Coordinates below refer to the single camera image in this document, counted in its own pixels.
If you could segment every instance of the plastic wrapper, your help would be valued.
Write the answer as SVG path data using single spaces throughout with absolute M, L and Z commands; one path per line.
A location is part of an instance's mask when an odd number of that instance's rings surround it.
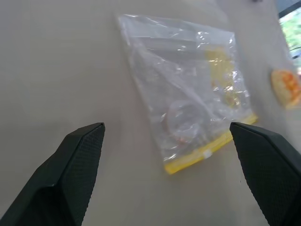
M 119 17 L 133 78 L 164 166 L 172 174 L 232 139 L 232 121 L 253 123 L 234 34 L 180 20 Z

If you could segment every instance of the ziplock bag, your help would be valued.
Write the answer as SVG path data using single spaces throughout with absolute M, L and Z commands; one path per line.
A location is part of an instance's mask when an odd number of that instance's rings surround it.
M 169 174 L 232 140 L 232 121 L 256 120 L 237 66 L 233 33 L 135 15 L 120 16 L 119 24 Z

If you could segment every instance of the clear plastic bag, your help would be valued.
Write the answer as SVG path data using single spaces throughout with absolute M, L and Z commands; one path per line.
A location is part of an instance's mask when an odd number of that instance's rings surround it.
M 185 21 L 122 15 L 133 77 L 172 174 L 232 139 L 232 121 L 253 123 L 234 34 Z

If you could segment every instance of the white table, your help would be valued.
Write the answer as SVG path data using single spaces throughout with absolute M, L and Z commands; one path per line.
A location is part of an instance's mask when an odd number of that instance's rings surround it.
M 229 0 L 223 7 L 246 11 L 245 1 Z M 266 19 L 261 23 L 264 29 L 276 10 L 271 0 L 262 4 L 270 10 L 259 13 L 255 22 Z M 245 12 L 247 19 L 256 17 L 255 11 Z M 103 151 L 84 226 L 267 226 L 246 185 L 232 142 L 173 176 L 164 172 L 122 50 L 114 21 L 117 12 L 226 28 L 214 17 L 208 20 L 211 13 L 205 8 L 201 12 L 194 3 L 183 0 L 1 1 L 0 216 L 67 133 L 103 121 Z M 243 26 L 244 15 L 239 16 L 242 20 L 237 26 Z M 248 31 L 239 32 L 237 26 L 238 41 L 243 42 Z M 264 31 L 262 35 L 266 41 L 270 34 Z M 277 45 L 283 39 L 274 42 Z M 242 52 L 250 48 L 244 46 Z M 258 53 L 249 54 L 253 65 L 261 63 L 252 58 Z M 283 54 L 277 56 L 282 61 Z M 260 67 L 267 70 L 263 63 Z M 244 69 L 252 70 L 254 66 Z M 246 80 L 247 86 L 255 82 Z M 254 88 L 256 92 L 264 89 Z M 267 95 L 279 110 L 271 93 Z M 263 100 L 255 95 L 253 101 L 264 117 Z

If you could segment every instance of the yellow ziplock strip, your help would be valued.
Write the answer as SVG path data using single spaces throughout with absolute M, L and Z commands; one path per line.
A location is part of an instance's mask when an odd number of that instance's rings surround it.
M 245 124 L 253 124 L 256 122 L 257 117 L 256 115 L 252 114 L 249 117 L 242 120 L 242 123 Z M 204 147 L 200 147 L 195 149 L 191 154 L 178 158 L 172 162 L 165 164 L 165 170 L 169 174 L 174 174 L 179 170 L 182 170 L 192 164 L 201 161 L 207 158 L 206 153 L 209 151 L 210 153 L 216 152 L 218 149 L 223 147 L 225 144 L 230 142 L 233 139 L 230 130 L 222 134 L 219 138 L 214 140 L 213 142 L 207 144 Z

